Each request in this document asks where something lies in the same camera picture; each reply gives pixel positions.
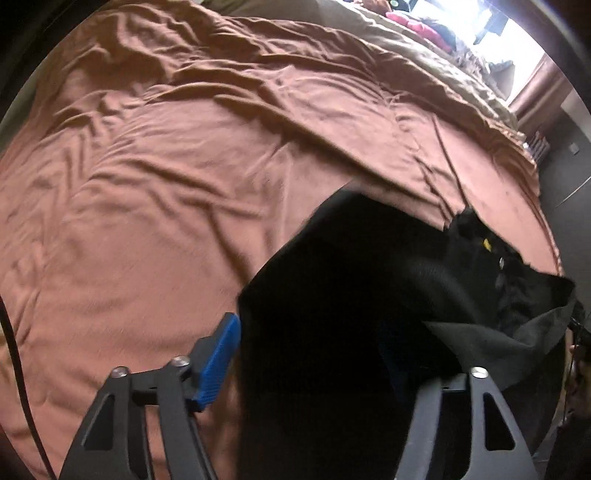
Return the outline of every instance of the black cable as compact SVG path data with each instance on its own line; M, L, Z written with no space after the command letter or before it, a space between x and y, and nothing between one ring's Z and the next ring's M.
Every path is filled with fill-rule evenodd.
M4 338L6 339L8 353L10 353L10 359L14 369L14 378L17 381L18 396L21 400L22 412L25 414L25 419L27 420L29 430L31 430L33 441L35 441L39 456L43 461L43 465L45 465L50 480L57 480L56 474L54 473L47 456L47 452L43 447L43 442L41 441L37 427L35 427L35 420L33 419L33 413L31 412L31 406L29 405L29 399L27 396L27 388L25 387L25 376L22 373L21 357L18 354L17 339L14 336L14 330L12 330L12 325L8 319L8 312L6 311L6 306L4 305L2 297L0 297L0 324L4 331Z

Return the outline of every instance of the curtain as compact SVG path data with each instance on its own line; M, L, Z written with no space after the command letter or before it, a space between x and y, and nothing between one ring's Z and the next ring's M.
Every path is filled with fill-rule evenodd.
M544 54L523 89L509 104L517 116L519 131L530 138L545 134L560 114L560 105L573 90L564 73Z

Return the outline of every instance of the pink fabric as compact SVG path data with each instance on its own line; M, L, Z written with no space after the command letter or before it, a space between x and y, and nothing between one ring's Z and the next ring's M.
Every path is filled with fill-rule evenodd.
M408 21L410 20L406 15L397 11L387 12L386 17L392 20L393 22L401 24L404 27L408 25Z
M401 14L399 12L387 12L386 17L388 17L393 22L402 25L403 27L407 27L409 30L412 30L417 35L420 35L426 40L433 42L436 46L438 46L446 53L452 52L452 48L446 43L445 40L443 40L441 35L428 25L425 25L424 23L418 22L416 20L411 20L406 15Z

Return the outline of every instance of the brown bed sheet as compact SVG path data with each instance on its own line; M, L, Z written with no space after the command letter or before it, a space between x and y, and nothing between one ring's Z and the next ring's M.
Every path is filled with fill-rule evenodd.
M521 146L402 57L189 0L116 1L74 30L0 159L0 292L55 468L111 368L187 352L350 181L440 228L466 198L526 262L559 270ZM0 424L44 478L0 355ZM230 383L200 417L222 480Z

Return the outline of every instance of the bed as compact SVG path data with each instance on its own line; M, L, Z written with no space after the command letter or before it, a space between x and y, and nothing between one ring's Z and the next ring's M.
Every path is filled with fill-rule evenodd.
M561 271L503 103L337 0L115 0L30 82L2 125L0 291L57 470L114 365L187 352L346 184L438 228L471 206L527 263ZM0 424L45 478L1 352ZM239 398L232 377L199 418L223 480Z

